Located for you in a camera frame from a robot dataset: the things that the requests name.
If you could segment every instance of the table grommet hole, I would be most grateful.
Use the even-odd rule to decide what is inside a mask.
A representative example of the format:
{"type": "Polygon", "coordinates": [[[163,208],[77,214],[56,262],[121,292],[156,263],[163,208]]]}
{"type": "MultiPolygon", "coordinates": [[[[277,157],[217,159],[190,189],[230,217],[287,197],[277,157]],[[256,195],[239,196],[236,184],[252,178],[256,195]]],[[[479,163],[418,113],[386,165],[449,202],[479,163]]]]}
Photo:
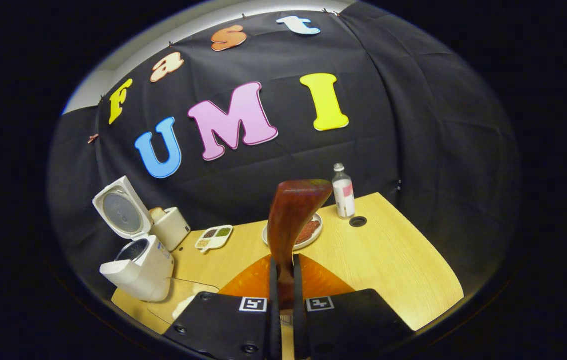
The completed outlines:
{"type": "Polygon", "coordinates": [[[354,218],[350,219],[350,226],[353,228],[361,228],[362,226],[368,223],[368,219],[363,216],[355,216],[354,218]]]}

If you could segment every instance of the orange letter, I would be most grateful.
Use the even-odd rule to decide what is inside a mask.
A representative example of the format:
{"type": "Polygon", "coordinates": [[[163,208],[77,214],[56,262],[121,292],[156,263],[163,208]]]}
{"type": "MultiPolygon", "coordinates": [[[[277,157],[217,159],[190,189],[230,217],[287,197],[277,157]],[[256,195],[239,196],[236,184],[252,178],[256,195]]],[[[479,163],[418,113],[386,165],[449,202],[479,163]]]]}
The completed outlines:
{"type": "Polygon", "coordinates": [[[152,75],[150,76],[150,81],[153,83],[158,82],[159,80],[163,79],[163,77],[173,71],[181,68],[183,65],[184,60],[181,59],[181,54],[175,52],[170,54],[163,59],[159,60],[155,66],[152,67],[152,75]]]}
{"type": "Polygon", "coordinates": [[[234,25],[227,29],[218,30],[211,38],[213,42],[212,50],[222,51],[241,45],[248,38],[248,35],[242,32],[242,30],[242,25],[234,25]]]}
{"type": "Polygon", "coordinates": [[[126,95],[128,95],[128,91],[126,88],[130,88],[133,84],[132,79],[126,80],[126,82],[121,85],[117,91],[112,93],[110,96],[110,120],[108,120],[108,124],[112,124],[117,120],[117,118],[122,114],[124,110],[119,107],[120,104],[123,104],[126,101],[126,95]]]}

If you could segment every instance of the bottle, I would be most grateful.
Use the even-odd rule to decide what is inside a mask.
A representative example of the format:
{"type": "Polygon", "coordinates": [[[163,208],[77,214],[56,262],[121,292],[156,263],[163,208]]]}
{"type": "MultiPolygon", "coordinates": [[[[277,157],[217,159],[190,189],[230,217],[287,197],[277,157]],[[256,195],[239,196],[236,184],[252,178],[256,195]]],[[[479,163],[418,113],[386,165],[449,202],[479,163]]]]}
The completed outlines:
{"type": "Polygon", "coordinates": [[[353,192],[353,180],[344,172],[345,167],[341,162],[334,164],[334,178],[332,189],[336,202],[336,214],[341,219],[349,219],[355,216],[355,193],[353,192]]]}

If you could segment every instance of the table surface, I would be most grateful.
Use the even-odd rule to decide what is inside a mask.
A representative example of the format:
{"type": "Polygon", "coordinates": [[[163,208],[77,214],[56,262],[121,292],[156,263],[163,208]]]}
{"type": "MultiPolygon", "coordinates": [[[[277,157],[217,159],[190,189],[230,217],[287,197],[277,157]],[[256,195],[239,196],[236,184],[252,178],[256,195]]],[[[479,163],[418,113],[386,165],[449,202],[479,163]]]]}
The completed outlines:
{"type": "MultiPolygon", "coordinates": [[[[375,289],[410,326],[419,330],[464,297],[462,285],[430,242],[381,194],[355,200],[356,215],[368,222],[352,227],[337,215],[334,205],[323,207],[323,231],[318,239],[295,253],[322,264],[355,290],[375,289]]],[[[234,226],[222,248],[203,254],[195,242],[204,230],[192,231],[172,251],[173,277],[221,289],[249,265],[269,255],[261,234],[267,220],[234,226]]],[[[165,333],[170,324],[149,311],[176,309],[174,291],[162,303],[149,304],[117,289],[112,302],[151,330],[165,333]]],[[[293,359],[293,331],[282,326],[284,359],[293,359]]]]}

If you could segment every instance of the letter m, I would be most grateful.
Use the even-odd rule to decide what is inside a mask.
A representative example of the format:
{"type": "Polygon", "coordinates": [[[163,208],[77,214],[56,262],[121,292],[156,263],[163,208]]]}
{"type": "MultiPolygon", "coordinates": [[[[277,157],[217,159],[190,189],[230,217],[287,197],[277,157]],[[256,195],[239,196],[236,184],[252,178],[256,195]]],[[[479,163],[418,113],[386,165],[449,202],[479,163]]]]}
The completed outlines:
{"type": "Polygon", "coordinates": [[[199,127],[205,147],[204,160],[210,162],[221,158],[226,152],[226,148],[217,142],[215,134],[231,149],[237,150],[241,125],[244,127],[245,145],[263,144],[277,137],[277,128],[270,125],[261,106],[260,90],[259,82],[249,82],[236,88],[232,93],[228,114],[210,101],[200,102],[188,111],[188,116],[194,118],[199,127]]]}

